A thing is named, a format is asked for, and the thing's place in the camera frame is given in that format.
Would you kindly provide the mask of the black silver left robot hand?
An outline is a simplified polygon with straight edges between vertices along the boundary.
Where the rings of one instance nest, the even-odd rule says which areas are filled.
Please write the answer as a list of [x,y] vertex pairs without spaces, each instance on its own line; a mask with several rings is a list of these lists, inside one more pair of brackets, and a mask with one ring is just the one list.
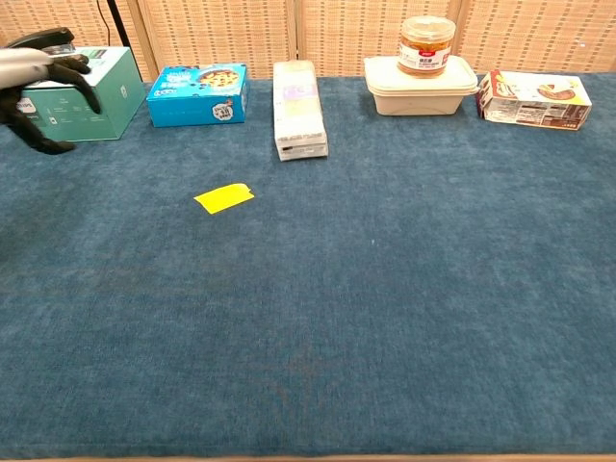
[[34,48],[1,49],[1,124],[36,151],[47,155],[60,155],[75,145],[69,141],[46,138],[39,128],[17,108],[23,90],[39,81],[71,85],[86,99],[96,113],[102,112],[98,97],[85,80],[90,74],[89,59],[85,55],[52,57]]

